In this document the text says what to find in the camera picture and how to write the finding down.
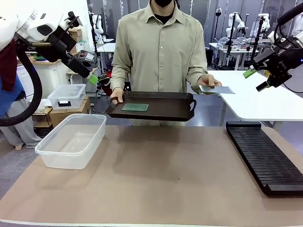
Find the person's right hand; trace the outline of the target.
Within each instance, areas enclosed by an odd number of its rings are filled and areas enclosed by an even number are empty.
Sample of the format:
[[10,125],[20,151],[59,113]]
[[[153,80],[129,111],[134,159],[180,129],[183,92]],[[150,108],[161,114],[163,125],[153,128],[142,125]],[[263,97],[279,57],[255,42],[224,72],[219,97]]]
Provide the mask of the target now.
[[120,87],[114,88],[112,91],[112,94],[110,96],[111,103],[113,103],[114,105],[116,105],[118,103],[122,103],[123,102],[123,93],[124,93],[124,91]]

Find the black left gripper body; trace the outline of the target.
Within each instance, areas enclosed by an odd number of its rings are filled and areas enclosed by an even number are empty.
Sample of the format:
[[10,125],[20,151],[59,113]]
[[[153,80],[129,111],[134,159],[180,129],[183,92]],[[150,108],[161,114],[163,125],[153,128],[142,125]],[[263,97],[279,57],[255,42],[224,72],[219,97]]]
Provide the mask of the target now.
[[47,41],[51,44],[47,47],[48,61],[70,61],[73,56],[70,53],[76,41],[69,35],[67,30],[60,26],[48,36]]

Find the person's left hand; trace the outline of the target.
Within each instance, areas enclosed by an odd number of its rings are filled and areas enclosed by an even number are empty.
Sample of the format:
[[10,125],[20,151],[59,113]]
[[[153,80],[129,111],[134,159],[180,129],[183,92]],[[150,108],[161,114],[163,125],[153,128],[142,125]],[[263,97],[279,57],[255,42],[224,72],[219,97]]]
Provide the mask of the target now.
[[221,87],[222,83],[211,74],[203,74],[197,81],[198,86]]

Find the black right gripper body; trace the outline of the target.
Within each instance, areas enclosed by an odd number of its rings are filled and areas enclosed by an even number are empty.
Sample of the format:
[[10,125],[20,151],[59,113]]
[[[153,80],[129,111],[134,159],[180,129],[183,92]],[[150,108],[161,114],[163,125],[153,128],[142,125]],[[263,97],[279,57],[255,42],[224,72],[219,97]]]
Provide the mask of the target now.
[[267,49],[260,55],[263,61],[262,66],[269,72],[267,79],[269,87],[278,87],[292,77],[288,73],[289,67],[285,53],[286,50],[275,47]]

